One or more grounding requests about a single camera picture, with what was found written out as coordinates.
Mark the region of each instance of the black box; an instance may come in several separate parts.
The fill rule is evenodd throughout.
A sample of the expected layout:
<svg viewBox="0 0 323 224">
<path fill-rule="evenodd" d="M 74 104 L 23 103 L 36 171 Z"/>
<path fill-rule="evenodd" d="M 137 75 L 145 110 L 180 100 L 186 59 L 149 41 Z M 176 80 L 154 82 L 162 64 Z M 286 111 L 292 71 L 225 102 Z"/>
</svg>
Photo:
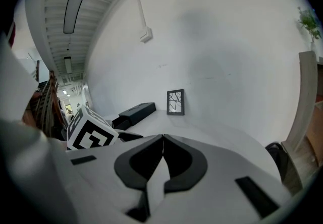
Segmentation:
<svg viewBox="0 0 323 224">
<path fill-rule="evenodd" d="M 119 116 L 126 117 L 130 124 L 134 126 L 155 111 L 155 103 L 142 103 L 122 112 Z"/>
<path fill-rule="evenodd" d="M 127 130 L 129 127 L 131 127 L 131 124 L 127 117 L 118 117 L 117 119 L 114 119 L 112 121 L 113 128 L 119 129 L 119 130 Z"/>
</svg>

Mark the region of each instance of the picture frame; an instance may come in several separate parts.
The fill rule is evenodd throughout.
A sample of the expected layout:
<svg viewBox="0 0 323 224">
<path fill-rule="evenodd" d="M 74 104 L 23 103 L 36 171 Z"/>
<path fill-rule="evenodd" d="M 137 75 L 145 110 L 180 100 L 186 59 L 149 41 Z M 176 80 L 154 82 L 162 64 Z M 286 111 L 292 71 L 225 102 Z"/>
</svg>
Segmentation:
<svg viewBox="0 0 323 224">
<path fill-rule="evenodd" d="M 185 115 L 184 90 L 171 90 L 167 92 L 167 114 L 174 116 Z"/>
</svg>

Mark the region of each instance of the white box with black pattern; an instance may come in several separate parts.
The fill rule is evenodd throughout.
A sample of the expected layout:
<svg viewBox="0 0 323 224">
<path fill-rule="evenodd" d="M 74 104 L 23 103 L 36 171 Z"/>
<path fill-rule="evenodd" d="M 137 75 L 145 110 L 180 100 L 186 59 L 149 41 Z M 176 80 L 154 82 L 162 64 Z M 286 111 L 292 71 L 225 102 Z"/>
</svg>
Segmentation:
<svg viewBox="0 0 323 224">
<path fill-rule="evenodd" d="M 69 150 L 113 145 L 118 133 L 96 112 L 82 106 L 67 128 Z"/>
</svg>

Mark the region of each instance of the green leaves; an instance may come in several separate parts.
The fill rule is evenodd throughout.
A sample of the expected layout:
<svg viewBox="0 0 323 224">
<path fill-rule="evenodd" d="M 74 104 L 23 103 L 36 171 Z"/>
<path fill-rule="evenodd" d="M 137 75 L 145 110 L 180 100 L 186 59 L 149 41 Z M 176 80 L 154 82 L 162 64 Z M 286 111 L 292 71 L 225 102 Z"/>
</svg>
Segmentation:
<svg viewBox="0 0 323 224">
<path fill-rule="evenodd" d="M 319 27 L 319 20 L 315 17 L 312 10 L 304 10 L 302 11 L 300 7 L 297 7 L 299 10 L 299 23 L 307 29 L 309 34 L 311 35 L 312 41 L 314 39 L 319 39 L 321 37 L 321 33 L 317 30 Z"/>
</svg>

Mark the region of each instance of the fluorescent light fixture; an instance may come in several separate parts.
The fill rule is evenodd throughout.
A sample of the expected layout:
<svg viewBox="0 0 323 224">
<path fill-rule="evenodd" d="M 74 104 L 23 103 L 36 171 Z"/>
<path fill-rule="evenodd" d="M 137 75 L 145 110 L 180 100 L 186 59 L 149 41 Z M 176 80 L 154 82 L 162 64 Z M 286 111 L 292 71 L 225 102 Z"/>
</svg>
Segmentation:
<svg viewBox="0 0 323 224">
<path fill-rule="evenodd" d="M 74 33 L 75 23 L 82 1 L 83 0 L 68 0 L 64 18 L 64 34 Z"/>
<path fill-rule="evenodd" d="M 66 73 L 72 73 L 72 58 L 71 57 L 64 57 L 64 63 L 66 68 Z"/>
</svg>

